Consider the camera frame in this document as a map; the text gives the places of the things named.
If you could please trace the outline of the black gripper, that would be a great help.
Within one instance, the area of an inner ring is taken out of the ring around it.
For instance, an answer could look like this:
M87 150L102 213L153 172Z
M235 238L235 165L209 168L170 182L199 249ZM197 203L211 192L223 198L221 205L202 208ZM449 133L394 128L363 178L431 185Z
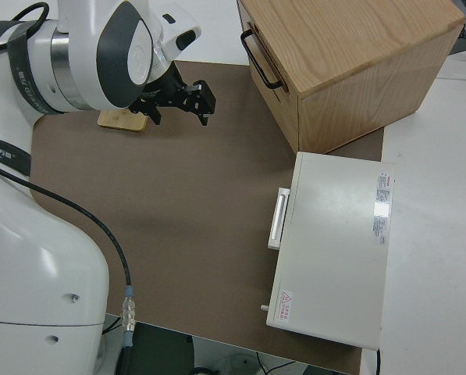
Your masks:
M194 113L202 126L208 124L208 118L215 114L216 99L204 80L194 83L197 90L194 94ZM178 67L171 62L169 68L157 79L148 83L140 97L130 106L132 113L141 113L159 125L162 115L157 106L170 106L179 109L192 109L190 96L184 90L187 84L183 81Z

